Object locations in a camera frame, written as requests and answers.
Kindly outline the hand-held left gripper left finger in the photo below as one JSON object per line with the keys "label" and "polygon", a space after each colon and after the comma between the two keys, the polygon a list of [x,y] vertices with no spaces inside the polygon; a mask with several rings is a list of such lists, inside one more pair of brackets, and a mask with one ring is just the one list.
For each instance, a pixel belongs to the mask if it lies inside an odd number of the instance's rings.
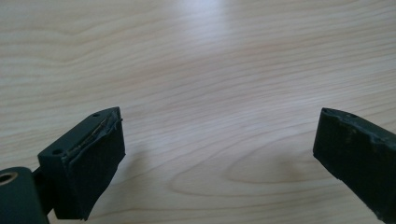
{"label": "hand-held left gripper left finger", "polygon": [[87,219],[125,156],[118,107],[95,112],[38,154],[59,219]]}

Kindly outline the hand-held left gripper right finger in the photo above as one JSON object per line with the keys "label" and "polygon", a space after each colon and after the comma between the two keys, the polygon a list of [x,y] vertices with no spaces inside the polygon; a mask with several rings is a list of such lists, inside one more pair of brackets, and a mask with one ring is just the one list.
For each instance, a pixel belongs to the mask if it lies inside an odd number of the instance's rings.
{"label": "hand-held left gripper right finger", "polygon": [[320,112],[314,157],[385,224],[396,224],[396,134],[354,114]]}

